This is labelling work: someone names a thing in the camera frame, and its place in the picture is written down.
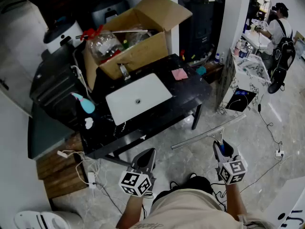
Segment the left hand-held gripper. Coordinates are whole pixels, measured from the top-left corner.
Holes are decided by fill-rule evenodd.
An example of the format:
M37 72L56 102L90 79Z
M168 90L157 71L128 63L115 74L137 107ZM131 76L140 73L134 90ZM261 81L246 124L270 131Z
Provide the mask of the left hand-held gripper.
M142 151L133 158L131 167L122 172L119 180L119 186L125 194L143 197L147 192L152 192L156 180L153 176L155 156L156 149L151 148L149 151Z

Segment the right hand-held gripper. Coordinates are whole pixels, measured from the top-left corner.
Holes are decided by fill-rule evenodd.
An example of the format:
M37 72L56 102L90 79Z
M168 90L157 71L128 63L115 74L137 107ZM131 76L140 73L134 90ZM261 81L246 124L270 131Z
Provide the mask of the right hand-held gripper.
M232 185L242 181L247 173L246 161L240 155L233 157L234 148L229 142L223 140L223 143L221 143L214 140L213 151L217 161L224 160L223 150L224 156L230 158L226 162L218 163L218 167L216 168L218 180L223 181L226 185Z

